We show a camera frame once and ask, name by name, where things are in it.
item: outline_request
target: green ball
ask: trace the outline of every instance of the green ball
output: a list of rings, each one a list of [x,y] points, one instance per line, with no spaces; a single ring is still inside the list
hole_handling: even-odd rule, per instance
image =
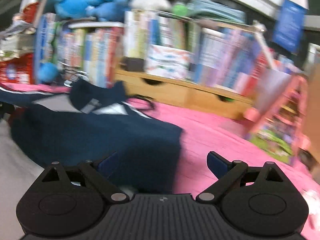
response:
[[[178,16],[185,17],[188,15],[188,7],[182,3],[177,3],[173,6],[172,13]]]

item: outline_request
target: wooden drawer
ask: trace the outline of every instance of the wooden drawer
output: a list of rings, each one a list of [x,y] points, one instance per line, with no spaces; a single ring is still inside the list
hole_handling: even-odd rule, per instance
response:
[[[213,93],[198,89],[190,89],[186,108],[214,113],[231,119],[239,119],[252,104],[239,100],[222,101]]]
[[[126,92],[129,95],[139,94],[152,97],[155,101],[185,107],[190,88],[170,84],[167,82],[154,81],[135,76],[127,76],[116,73],[117,81],[124,81]]]

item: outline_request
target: silver pin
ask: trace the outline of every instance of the silver pin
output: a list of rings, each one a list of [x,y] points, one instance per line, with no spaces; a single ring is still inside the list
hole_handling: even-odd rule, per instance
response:
[[[127,198],[126,194],[123,193],[114,193],[111,195],[113,201],[124,201]]]
[[[211,194],[211,193],[201,193],[199,195],[199,198],[202,200],[202,201],[211,201],[214,199],[214,195]]]

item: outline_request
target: gray fabric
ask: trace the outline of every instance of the gray fabric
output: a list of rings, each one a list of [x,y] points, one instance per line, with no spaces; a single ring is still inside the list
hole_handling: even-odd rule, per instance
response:
[[[24,235],[16,205],[42,171],[11,139],[7,122],[0,121],[0,240],[18,240]]]

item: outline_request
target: blue sign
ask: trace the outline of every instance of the blue sign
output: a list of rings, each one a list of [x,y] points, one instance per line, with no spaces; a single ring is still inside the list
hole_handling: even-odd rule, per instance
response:
[[[297,52],[306,11],[302,6],[284,0],[273,32],[273,42],[291,53]]]

